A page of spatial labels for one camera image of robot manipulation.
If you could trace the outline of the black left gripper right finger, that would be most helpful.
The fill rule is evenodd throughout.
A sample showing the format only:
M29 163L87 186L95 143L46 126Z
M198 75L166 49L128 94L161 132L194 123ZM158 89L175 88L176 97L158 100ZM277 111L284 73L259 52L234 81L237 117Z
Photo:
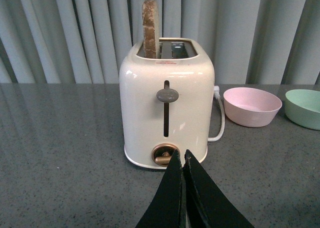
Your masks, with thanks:
M191 227L253 227L227 199L190 150L184 155L186 209Z

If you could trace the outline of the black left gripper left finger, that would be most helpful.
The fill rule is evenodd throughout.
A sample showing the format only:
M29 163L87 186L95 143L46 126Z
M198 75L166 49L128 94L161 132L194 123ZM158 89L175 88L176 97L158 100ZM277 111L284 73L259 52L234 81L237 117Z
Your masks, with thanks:
M136 227L184 226L184 178L178 151L174 151L156 194Z

